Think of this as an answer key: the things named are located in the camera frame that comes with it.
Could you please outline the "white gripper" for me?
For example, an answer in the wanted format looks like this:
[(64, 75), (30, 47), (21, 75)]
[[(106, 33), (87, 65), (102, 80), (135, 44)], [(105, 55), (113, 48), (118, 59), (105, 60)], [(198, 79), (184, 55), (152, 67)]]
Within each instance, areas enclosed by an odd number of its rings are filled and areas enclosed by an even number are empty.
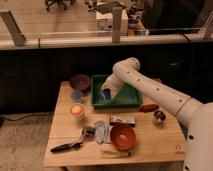
[(124, 82), (117, 78), (115, 75), (107, 77), (101, 86), (101, 93), (107, 100), (114, 99), (124, 86)]

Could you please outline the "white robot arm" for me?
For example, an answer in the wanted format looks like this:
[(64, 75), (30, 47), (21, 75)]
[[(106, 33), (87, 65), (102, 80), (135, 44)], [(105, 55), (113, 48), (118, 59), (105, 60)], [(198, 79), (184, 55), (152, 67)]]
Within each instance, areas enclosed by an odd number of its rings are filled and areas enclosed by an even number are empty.
[(157, 102), (188, 128), (183, 171), (213, 171), (213, 102), (202, 103), (139, 72), (135, 57), (113, 65), (101, 86), (105, 99), (114, 99), (129, 84)]

